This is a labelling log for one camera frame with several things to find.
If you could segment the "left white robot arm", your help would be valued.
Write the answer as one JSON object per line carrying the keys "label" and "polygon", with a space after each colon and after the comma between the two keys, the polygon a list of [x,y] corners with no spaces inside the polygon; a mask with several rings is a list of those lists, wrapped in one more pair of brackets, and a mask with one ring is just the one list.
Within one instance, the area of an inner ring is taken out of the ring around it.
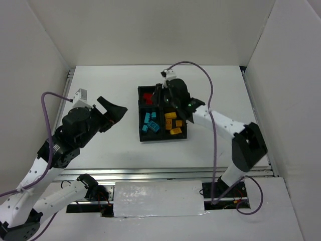
{"label": "left white robot arm", "polygon": [[80,155],[81,148],[97,133],[113,127],[127,112],[126,107],[114,105],[102,96],[97,101],[105,108],[105,113],[82,99],[73,99],[73,107],[63,117],[62,124],[39,149],[31,169],[14,193],[1,204],[2,240],[33,238],[46,219],[79,199],[108,199],[108,191],[89,174],[81,174],[65,188],[41,197],[53,180]]}

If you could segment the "blue long lego brick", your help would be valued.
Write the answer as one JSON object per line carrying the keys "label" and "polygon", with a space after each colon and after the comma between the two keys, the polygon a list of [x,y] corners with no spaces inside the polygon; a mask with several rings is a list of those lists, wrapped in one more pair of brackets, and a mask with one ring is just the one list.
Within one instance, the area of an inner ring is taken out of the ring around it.
{"label": "blue long lego brick", "polygon": [[144,117],[144,124],[147,125],[151,120],[151,113],[146,113]]}

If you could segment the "cyan rounded lego piece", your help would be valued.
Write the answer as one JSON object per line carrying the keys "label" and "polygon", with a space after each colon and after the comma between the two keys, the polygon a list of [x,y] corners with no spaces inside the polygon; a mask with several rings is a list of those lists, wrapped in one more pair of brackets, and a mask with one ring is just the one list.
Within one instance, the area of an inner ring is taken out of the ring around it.
{"label": "cyan rounded lego piece", "polygon": [[151,130],[154,133],[157,133],[160,130],[159,125],[152,120],[147,124],[147,127],[149,130]]}

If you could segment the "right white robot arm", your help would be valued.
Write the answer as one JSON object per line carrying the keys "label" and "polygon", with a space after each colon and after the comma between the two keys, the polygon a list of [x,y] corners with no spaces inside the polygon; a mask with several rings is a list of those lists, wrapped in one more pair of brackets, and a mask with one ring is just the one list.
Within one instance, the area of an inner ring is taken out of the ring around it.
{"label": "right white robot arm", "polygon": [[203,101],[190,96],[182,79],[157,84],[151,99],[157,105],[173,107],[183,120],[208,128],[229,141],[232,163],[217,181],[221,192],[245,176],[268,152],[258,124],[237,122],[211,110]]}

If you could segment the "red lego brick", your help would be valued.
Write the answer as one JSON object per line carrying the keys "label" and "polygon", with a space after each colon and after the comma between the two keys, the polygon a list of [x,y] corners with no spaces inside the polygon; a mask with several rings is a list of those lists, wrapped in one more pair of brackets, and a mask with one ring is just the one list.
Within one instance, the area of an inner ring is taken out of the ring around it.
{"label": "red lego brick", "polygon": [[143,97],[143,103],[144,103],[144,104],[146,104],[146,105],[153,105],[153,100],[152,100],[153,94],[151,94],[151,93],[144,93],[142,97]]}

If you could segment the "aluminium frame rail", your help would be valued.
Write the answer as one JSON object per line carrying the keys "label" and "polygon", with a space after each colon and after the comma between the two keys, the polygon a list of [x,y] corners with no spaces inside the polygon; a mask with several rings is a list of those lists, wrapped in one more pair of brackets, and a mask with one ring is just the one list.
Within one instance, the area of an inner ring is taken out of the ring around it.
{"label": "aluminium frame rail", "polygon": [[82,174],[89,174],[97,181],[150,181],[175,179],[212,179],[211,168],[165,168],[165,169],[71,169],[63,171],[55,182],[73,181]]}

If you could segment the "black four-compartment sorting tray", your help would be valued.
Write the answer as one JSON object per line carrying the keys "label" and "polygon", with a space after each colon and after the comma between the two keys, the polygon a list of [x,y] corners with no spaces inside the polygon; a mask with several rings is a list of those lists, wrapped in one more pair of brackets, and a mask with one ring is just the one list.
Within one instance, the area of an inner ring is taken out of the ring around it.
{"label": "black four-compartment sorting tray", "polygon": [[[176,110],[171,107],[169,104],[164,102],[163,95],[162,95],[162,107],[157,107],[154,104],[153,105],[146,105],[143,103],[143,94],[144,93],[151,93],[153,94],[155,90],[155,85],[154,86],[139,86],[138,87],[138,116],[139,116],[139,140],[141,142],[151,142],[151,141],[171,141],[171,140],[183,140],[187,138],[187,123],[183,119],[181,119],[178,116],[178,113]],[[147,133],[143,133],[141,131],[144,124],[144,117],[146,113],[156,113],[156,118],[152,118],[150,121],[156,122],[160,130],[157,133],[152,132],[151,130],[148,129]],[[171,128],[166,128],[166,119],[164,114],[168,112],[176,112],[177,118],[172,119],[172,127]],[[176,120],[181,120],[183,122],[183,126],[180,127],[182,130],[181,134],[178,135],[171,135],[170,130],[176,128],[175,121]]]}

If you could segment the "yellow rounded lego brick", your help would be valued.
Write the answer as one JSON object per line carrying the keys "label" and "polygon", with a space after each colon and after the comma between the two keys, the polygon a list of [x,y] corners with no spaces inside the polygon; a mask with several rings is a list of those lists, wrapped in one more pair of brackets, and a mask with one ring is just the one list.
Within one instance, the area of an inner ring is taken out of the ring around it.
{"label": "yellow rounded lego brick", "polygon": [[182,133],[181,128],[174,128],[174,129],[170,130],[170,134],[171,135],[178,135],[178,134],[181,134],[181,133]]}

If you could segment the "small yellow lego brick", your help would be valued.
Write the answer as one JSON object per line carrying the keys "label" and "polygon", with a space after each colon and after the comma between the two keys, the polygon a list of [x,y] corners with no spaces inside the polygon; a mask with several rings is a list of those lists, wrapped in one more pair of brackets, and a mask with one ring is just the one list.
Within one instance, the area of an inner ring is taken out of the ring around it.
{"label": "small yellow lego brick", "polygon": [[175,121],[175,125],[176,125],[177,128],[180,128],[180,127],[183,126],[183,122],[181,120],[176,120]]}

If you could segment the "small cyan lego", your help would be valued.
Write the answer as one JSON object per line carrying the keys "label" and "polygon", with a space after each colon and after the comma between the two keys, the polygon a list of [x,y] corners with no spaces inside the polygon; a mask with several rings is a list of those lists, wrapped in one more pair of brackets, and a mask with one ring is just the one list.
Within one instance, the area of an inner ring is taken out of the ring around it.
{"label": "small cyan lego", "polygon": [[147,131],[148,131],[148,126],[147,126],[147,125],[143,125],[141,131],[142,131],[143,133],[147,133]]}

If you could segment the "white foil-covered panel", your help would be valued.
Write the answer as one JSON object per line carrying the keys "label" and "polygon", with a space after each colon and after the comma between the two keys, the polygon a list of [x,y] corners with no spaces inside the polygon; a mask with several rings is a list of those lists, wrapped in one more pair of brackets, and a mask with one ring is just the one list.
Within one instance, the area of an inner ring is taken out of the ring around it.
{"label": "white foil-covered panel", "polygon": [[205,213],[201,181],[117,182],[115,217],[198,216]]}

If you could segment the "yellow long lego brick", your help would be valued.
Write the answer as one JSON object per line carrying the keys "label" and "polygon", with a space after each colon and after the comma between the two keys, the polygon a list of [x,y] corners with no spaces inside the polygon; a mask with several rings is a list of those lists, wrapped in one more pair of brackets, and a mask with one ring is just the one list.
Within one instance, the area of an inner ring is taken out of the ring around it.
{"label": "yellow long lego brick", "polygon": [[176,119],[177,118],[177,114],[176,112],[168,112],[164,114],[165,119]]}

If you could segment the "yellow butterfly lego piece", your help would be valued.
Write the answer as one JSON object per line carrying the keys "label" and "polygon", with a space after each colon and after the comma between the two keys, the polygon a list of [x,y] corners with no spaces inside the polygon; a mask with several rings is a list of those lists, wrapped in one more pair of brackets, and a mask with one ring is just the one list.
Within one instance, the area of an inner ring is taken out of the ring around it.
{"label": "yellow butterfly lego piece", "polygon": [[166,128],[171,128],[171,127],[172,127],[172,120],[166,119]]}

